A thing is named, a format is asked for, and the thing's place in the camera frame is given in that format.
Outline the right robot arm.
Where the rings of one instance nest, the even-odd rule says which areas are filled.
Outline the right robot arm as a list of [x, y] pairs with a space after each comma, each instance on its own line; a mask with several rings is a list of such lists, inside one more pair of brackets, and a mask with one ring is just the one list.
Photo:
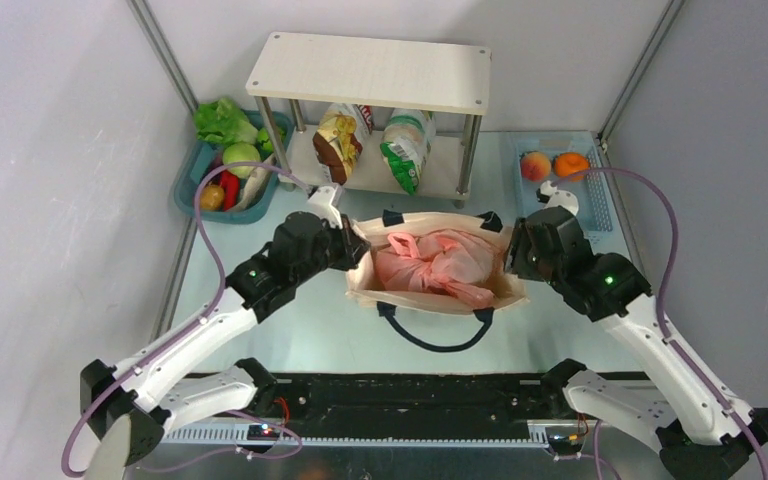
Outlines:
[[675, 479], [729, 479], [768, 442], [768, 408], [753, 407], [706, 365], [626, 257], [595, 253], [564, 207], [516, 221], [505, 269], [543, 281], [636, 358], [662, 394], [649, 400], [566, 359], [541, 379], [554, 409], [594, 417], [658, 454]]

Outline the pink plastic grocery bag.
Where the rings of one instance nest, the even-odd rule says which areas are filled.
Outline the pink plastic grocery bag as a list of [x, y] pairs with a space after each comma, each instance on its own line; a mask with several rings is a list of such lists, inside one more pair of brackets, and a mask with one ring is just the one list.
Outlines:
[[488, 241], [451, 229], [419, 236], [391, 233], [387, 240], [389, 245], [373, 256], [386, 290], [447, 295], [475, 309], [493, 303], [487, 282], [498, 249]]

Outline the brown chips bag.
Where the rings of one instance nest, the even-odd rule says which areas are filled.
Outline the brown chips bag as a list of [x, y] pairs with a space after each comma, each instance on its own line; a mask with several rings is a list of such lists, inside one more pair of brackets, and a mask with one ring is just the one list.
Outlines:
[[328, 182], [343, 185], [352, 176], [373, 126], [367, 105], [332, 103], [326, 109], [312, 142]]

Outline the beige canvas tote bag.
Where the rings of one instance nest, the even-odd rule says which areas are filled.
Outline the beige canvas tote bag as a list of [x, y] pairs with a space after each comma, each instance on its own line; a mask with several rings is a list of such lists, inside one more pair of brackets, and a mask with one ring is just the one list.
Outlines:
[[[347, 294], [359, 304], [375, 308], [378, 314], [404, 339], [431, 352], [454, 353], [472, 348], [489, 331], [495, 313], [528, 301], [523, 281], [506, 274], [504, 255], [510, 243], [512, 228], [503, 224], [493, 211], [477, 216], [444, 212], [397, 213], [385, 212], [372, 220], [354, 223], [353, 228], [370, 243], [369, 252], [362, 258], [357, 269], [346, 275]], [[494, 273], [487, 287], [494, 294], [493, 303], [486, 308], [475, 309], [460, 300], [447, 295], [388, 291], [378, 279], [373, 256], [389, 245], [387, 236], [405, 232], [415, 236], [434, 231], [451, 229], [478, 236], [498, 249]], [[471, 316], [479, 321], [478, 331], [469, 340], [456, 345], [435, 345], [409, 333], [398, 321], [402, 310], [449, 315]]]

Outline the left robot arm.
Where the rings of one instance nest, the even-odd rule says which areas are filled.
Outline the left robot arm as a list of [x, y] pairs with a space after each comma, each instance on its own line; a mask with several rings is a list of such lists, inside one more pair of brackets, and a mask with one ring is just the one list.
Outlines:
[[358, 267], [369, 243], [341, 215], [336, 224], [293, 212], [271, 241], [224, 275], [201, 311], [131, 357], [100, 360], [80, 373], [82, 417], [121, 467], [148, 456], [170, 433], [216, 414], [261, 412], [275, 378], [254, 358], [196, 380], [188, 374], [219, 347], [294, 300], [319, 273]]

